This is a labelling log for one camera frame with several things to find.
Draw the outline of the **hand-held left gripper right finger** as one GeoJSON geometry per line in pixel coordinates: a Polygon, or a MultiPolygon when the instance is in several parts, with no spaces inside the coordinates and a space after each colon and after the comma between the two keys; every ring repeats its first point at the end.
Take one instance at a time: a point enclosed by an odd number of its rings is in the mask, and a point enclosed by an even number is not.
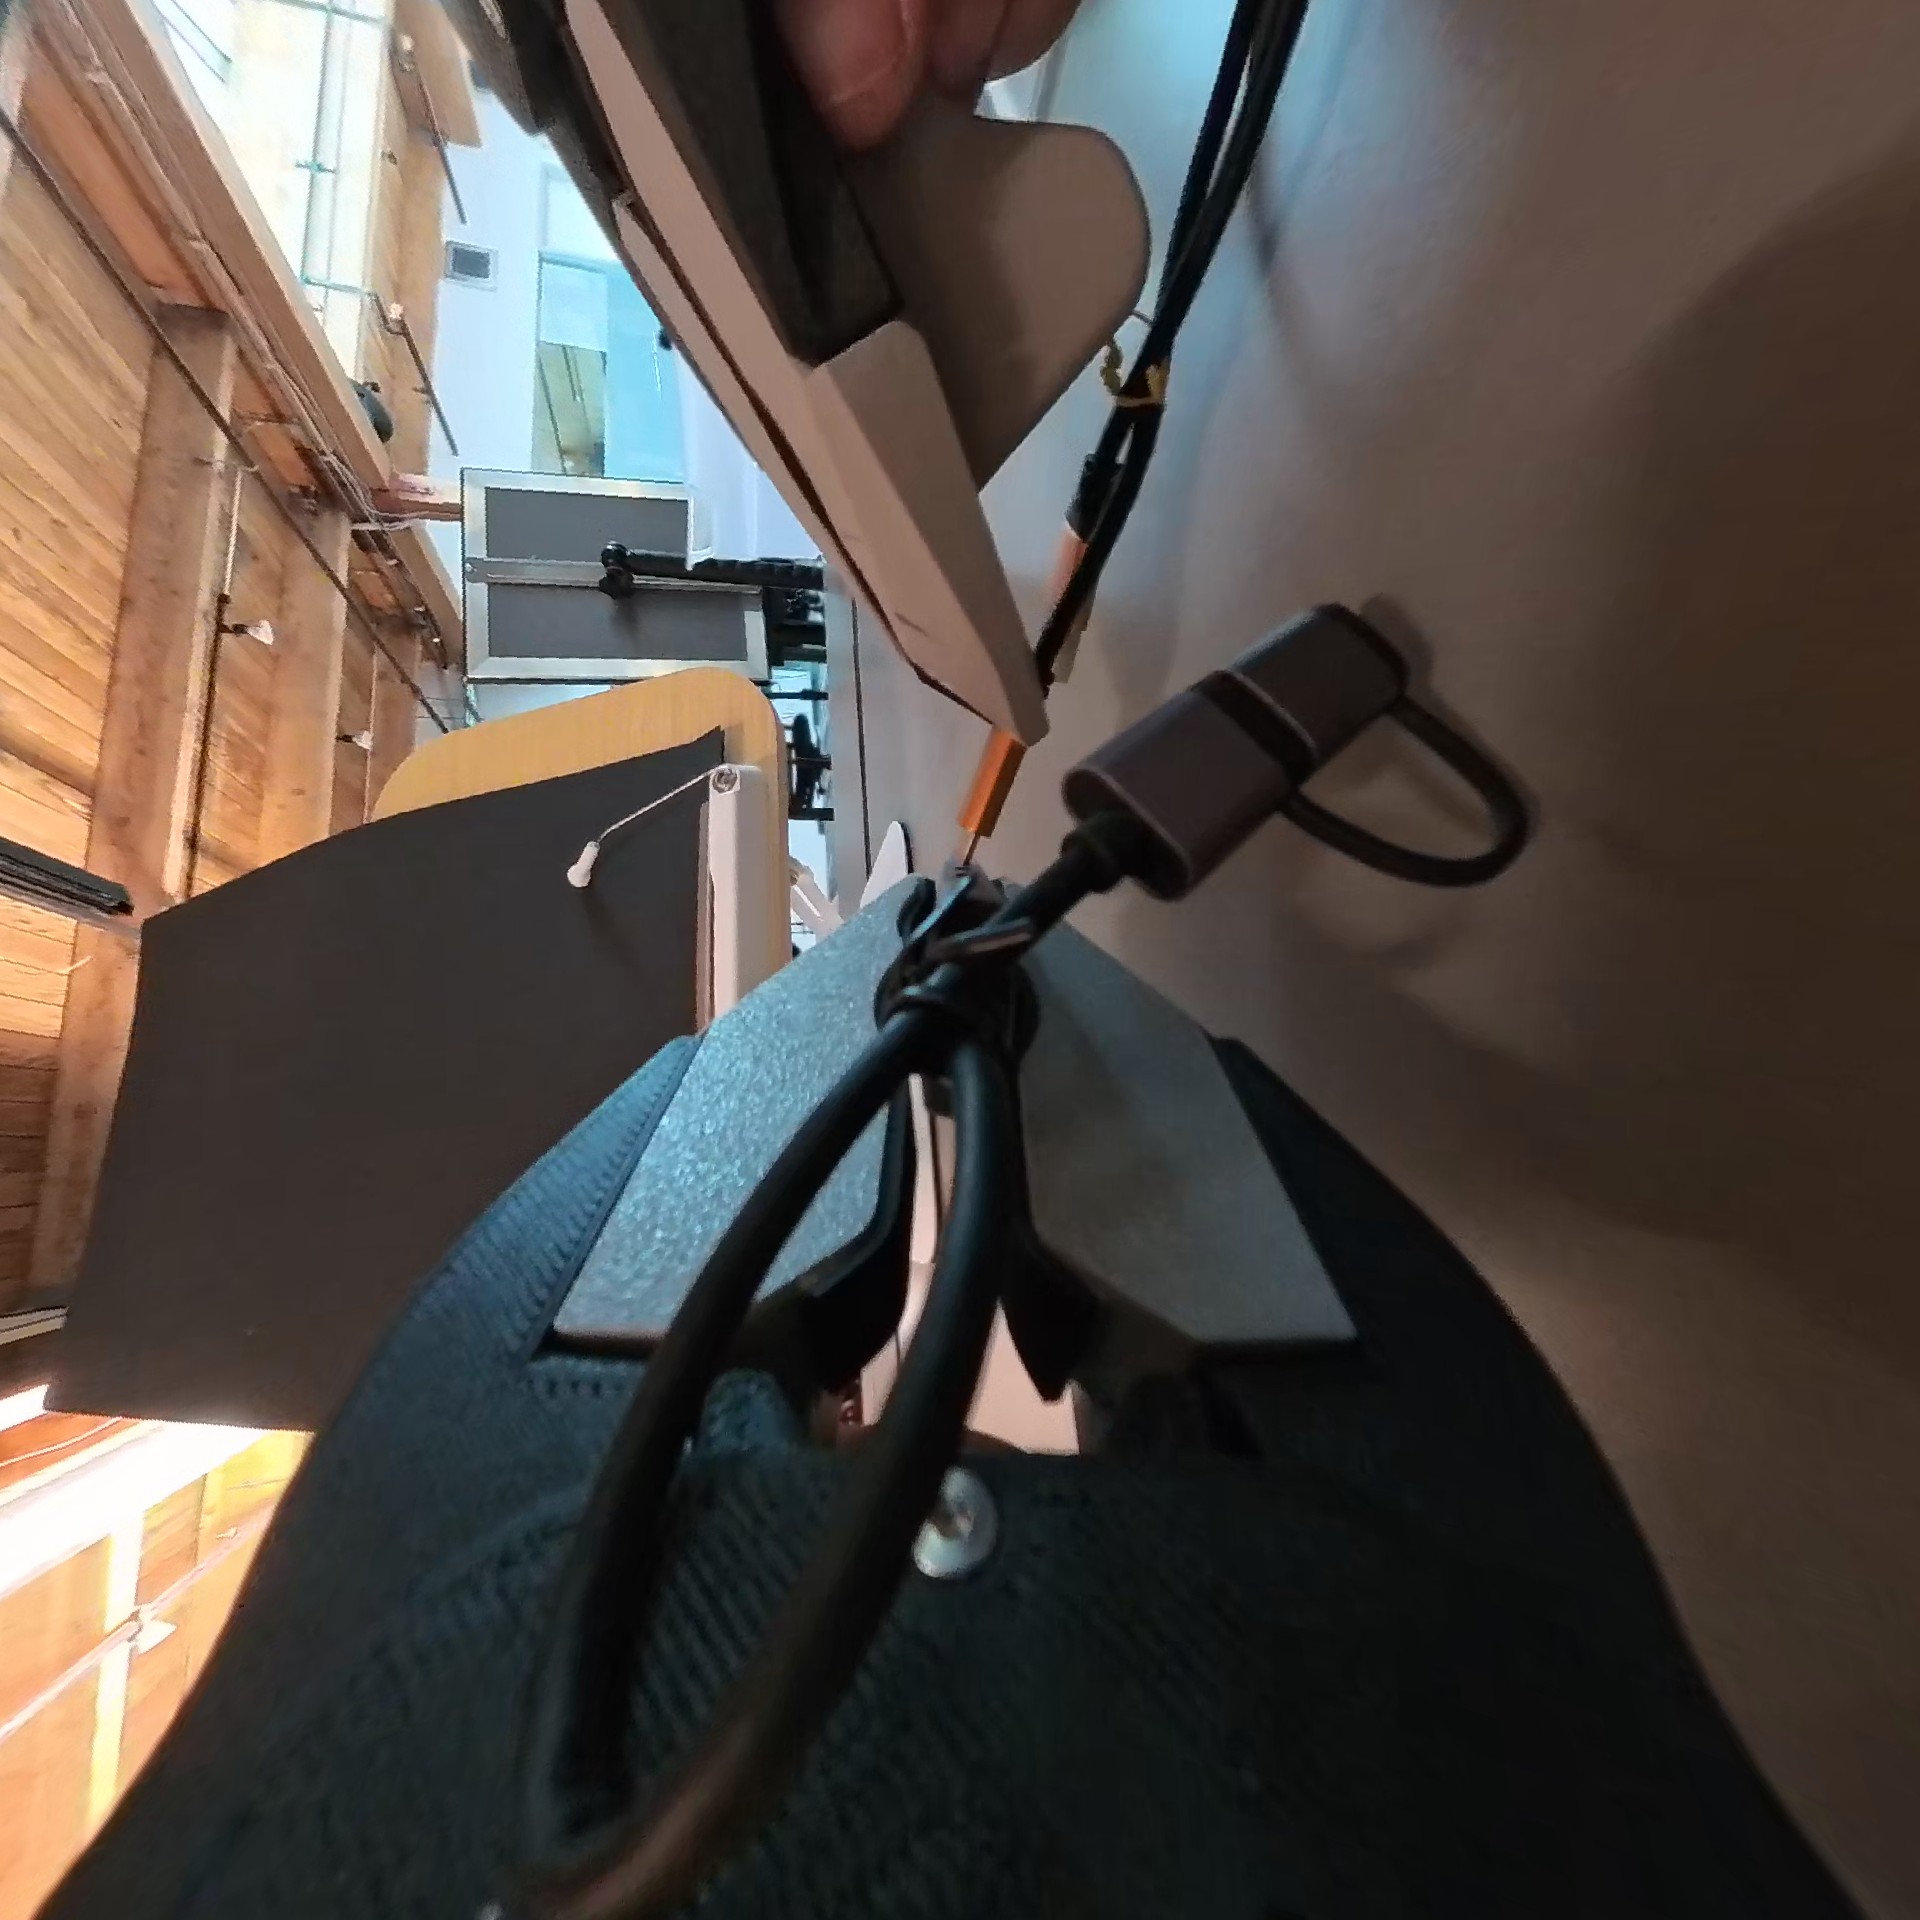
{"type": "Polygon", "coordinates": [[[1354,1344],[1204,1029],[1071,927],[1021,970],[1026,1228],[1000,1303],[1042,1399],[1078,1384],[1116,1403],[1204,1359],[1354,1344]]]}

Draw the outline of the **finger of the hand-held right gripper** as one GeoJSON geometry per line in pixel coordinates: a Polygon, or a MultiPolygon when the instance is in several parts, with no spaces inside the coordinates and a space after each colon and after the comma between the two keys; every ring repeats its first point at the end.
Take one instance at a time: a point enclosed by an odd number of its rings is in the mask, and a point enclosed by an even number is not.
{"type": "Polygon", "coordinates": [[[1034,743],[1045,693],[981,480],[884,237],[758,4],[566,4],[615,232],[677,344],[898,653],[1034,743]]]}
{"type": "Polygon", "coordinates": [[[726,245],[711,300],[632,202],[615,239],[687,367],[823,557],[943,698],[1037,739],[1037,667],[920,334],[890,318],[811,366],[726,245]]]}

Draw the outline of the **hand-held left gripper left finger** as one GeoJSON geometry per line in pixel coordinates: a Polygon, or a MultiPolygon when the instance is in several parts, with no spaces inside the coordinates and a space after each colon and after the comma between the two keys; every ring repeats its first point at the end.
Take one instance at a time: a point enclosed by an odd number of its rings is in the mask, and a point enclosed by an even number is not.
{"type": "Polygon", "coordinates": [[[739,1211],[877,1038],[903,944],[898,879],[720,1015],[612,1205],[552,1326],[579,1349],[658,1344],[739,1211]]]}

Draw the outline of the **grey usb hub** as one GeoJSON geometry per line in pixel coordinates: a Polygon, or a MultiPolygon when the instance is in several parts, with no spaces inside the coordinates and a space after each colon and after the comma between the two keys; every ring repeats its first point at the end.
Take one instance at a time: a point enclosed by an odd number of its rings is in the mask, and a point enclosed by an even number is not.
{"type": "Polygon", "coordinates": [[[1004,886],[978,866],[957,866],[933,906],[918,939],[918,958],[925,974],[957,964],[967,941],[996,919],[1004,906],[1004,886]]]}

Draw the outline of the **grey metal hub plug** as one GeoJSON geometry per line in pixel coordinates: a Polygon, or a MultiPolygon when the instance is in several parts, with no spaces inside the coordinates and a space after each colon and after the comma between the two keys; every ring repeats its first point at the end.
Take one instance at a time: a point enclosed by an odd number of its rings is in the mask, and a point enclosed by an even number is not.
{"type": "Polygon", "coordinates": [[[1116,843],[1128,879],[1167,902],[1271,821],[1370,874],[1436,892],[1500,877],[1531,834],[1509,775],[1413,698],[1404,653],[1343,605],[1293,618],[1074,763],[1063,805],[1074,828],[1116,843]],[[1404,848],[1307,798],[1307,782],[1379,724],[1406,733],[1474,792],[1493,828],[1485,850],[1404,848]]]}

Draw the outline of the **person's right hand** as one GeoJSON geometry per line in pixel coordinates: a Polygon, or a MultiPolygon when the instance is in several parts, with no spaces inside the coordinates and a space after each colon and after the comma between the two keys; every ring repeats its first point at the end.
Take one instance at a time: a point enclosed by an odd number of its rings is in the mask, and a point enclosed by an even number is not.
{"type": "Polygon", "coordinates": [[[844,152],[898,133],[918,98],[973,106],[1042,59],[1078,3],[772,3],[811,108],[844,152]]]}

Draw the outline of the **black bar with knob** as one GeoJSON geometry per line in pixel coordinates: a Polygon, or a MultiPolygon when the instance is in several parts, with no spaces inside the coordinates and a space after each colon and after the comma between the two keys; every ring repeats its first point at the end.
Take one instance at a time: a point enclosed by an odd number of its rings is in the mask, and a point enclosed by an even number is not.
{"type": "Polygon", "coordinates": [[[723,587],[742,591],[823,591],[826,570],[803,559],[680,559],[660,551],[607,542],[599,555],[597,590],[611,598],[644,584],[723,587]]]}

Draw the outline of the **grey framed panel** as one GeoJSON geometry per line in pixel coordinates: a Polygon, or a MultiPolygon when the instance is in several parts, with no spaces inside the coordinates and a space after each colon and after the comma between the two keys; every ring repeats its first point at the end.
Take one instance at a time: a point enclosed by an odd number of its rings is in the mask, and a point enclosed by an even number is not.
{"type": "Polygon", "coordinates": [[[471,680],[768,679],[760,590],[694,573],[711,516],[686,485],[466,467],[461,504],[471,680]]]}

